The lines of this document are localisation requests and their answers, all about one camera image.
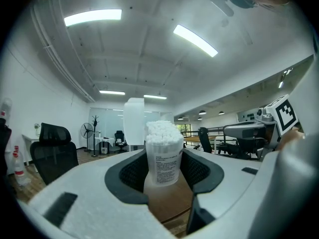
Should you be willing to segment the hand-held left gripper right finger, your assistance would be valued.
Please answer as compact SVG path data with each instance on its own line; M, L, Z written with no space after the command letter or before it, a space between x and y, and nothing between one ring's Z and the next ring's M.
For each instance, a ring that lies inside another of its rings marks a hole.
M304 235L314 206L314 138L308 135L248 162L186 149L193 191L189 239L286 239Z

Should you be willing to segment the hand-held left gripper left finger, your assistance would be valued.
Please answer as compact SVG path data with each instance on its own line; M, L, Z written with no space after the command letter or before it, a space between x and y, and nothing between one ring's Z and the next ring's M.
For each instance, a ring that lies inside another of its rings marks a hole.
M146 152L78 165L20 207L49 239L171 239L143 193Z

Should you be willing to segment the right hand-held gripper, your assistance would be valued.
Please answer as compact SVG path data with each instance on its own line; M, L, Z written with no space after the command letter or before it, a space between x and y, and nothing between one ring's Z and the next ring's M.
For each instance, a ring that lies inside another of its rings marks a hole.
M257 121L246 121L224 127L224 135L237 139L262 138L264 145L257 150L258 156L275 151L283 135L298 122L288 95L281 96L260 108Z

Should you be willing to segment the person's right hand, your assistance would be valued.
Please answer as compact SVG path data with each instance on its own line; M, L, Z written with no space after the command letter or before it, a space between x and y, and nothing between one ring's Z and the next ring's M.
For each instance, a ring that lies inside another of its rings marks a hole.
M281 138L279 144L276 147L276 151L282 150L286 144L288 144L291 141L302 139L305 137L305 134L303 132L299 132L299 129L297 127L293 127L291 130L287 131L283 137Z

